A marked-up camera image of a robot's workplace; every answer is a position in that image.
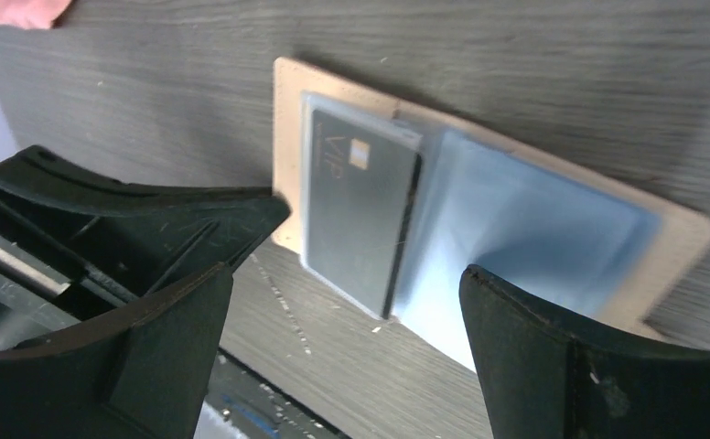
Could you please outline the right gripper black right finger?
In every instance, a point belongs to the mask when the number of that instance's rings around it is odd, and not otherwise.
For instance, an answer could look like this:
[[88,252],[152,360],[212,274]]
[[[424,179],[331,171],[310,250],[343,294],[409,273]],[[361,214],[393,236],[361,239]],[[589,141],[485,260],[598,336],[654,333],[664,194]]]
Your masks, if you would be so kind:
[[641,337],[477,265],[459,299],[496,438],[710,438],[710,351]]

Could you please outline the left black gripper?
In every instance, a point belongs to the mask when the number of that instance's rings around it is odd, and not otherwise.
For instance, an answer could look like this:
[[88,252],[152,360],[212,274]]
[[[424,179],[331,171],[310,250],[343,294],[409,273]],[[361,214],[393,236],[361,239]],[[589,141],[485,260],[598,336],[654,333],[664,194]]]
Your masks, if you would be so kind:
[[289,213],[269,187],[129,184],[30,146],[0,163],[0,351],[235,269]]

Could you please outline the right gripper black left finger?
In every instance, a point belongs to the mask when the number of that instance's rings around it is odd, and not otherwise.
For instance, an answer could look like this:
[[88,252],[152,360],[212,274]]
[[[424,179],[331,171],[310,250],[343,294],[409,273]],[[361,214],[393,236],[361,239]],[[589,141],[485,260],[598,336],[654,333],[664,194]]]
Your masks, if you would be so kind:
[[221,262],[0,351],[0,438],[189,438],[229,308]]

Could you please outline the beige leather card holder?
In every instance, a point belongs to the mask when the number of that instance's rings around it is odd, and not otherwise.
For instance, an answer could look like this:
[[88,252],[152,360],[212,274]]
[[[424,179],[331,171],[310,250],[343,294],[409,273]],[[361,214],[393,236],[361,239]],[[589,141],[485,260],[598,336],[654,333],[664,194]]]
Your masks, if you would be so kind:
[[466,368],[474,359],[457,289],[471,264],[580,315],[655,337],[646,315],[710,249],[710,218],[696,210],[281,57],[274,62],[273,186],[291,213],[274,241],[300,262],[314,106],[363,112],[423,136],[392,307],[379,320],[397,320]]

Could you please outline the grey VIP credit card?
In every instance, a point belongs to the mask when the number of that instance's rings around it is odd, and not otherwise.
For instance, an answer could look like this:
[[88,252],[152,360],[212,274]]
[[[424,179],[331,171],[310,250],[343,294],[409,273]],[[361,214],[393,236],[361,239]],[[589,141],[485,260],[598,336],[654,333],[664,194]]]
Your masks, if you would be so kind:
[[422,140],[363,112],[308,113],[301,262],[378,319],[392,307]]

